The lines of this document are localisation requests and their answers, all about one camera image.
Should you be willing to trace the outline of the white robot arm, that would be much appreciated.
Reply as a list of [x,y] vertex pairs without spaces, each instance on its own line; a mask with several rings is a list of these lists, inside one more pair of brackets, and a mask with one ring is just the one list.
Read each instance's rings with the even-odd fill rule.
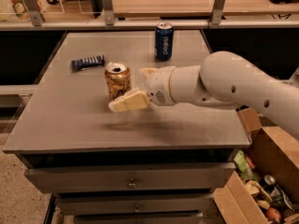
[[143,68],[144,88],[134,88],[108,105],[113,112],[188,103],[219,109],[242,105],[262,113],[299,138],[299,79],[278,80],[229,51],[208,55],[202,64]]

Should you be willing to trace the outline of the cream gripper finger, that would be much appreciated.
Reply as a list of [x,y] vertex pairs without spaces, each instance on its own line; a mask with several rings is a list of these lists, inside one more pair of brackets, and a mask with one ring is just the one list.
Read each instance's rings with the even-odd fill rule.
[[108,104],[112,112],[120,113],[131,110],[147,108],[150,104],[150,98],[145,91],[139,88],[133,88],[124,95],[116,98]]
[[144,67],[138,70],[139,74],[139,81],[138,84],[141,86],[146,86],[147,83],[150,81],[152,75],[157,71],[155,67]]

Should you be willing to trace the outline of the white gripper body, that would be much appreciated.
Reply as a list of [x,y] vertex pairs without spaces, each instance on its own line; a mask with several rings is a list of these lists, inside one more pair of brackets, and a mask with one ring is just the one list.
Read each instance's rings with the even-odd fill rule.
[[174,105],[176,103],[170,92],[170,79],[175,69],[175,66],[157,68],[146,78],[146,91],[156,105]]

